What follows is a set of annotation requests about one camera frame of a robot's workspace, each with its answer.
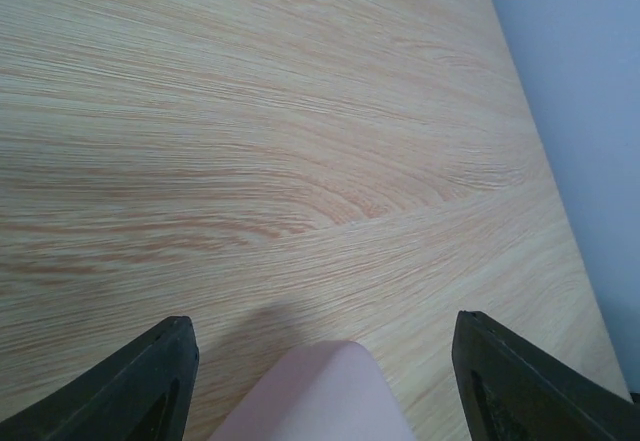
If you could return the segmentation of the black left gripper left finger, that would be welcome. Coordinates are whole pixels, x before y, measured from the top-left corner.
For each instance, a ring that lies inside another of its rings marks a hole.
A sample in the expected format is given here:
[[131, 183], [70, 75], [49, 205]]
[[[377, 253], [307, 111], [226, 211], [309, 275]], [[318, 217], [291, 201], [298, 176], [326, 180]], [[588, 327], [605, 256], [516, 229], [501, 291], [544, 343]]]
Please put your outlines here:
[[199, 365], [192, 321], [170, 316], [1, 422], [3, 440], [181, 440]]

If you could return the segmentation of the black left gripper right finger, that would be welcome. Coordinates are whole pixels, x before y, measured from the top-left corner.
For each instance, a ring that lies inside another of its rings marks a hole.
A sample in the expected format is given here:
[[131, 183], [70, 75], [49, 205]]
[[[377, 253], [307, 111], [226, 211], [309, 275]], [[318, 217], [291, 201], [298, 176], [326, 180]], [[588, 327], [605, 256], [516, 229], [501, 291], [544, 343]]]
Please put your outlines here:
[[473, 440], [637, 440], [639, 406], [479, 311], [457, 315], [452, 362]]

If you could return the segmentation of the pink grey glasses case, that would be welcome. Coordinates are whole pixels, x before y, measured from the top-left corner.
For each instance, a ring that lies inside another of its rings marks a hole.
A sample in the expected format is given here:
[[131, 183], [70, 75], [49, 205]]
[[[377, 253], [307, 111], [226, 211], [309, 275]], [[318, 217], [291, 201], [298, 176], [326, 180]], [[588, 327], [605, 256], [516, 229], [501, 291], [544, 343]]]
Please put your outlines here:
[[211, 435], [213, 440], [413, 440], [372, 354], [352, 341], [288, 351]]

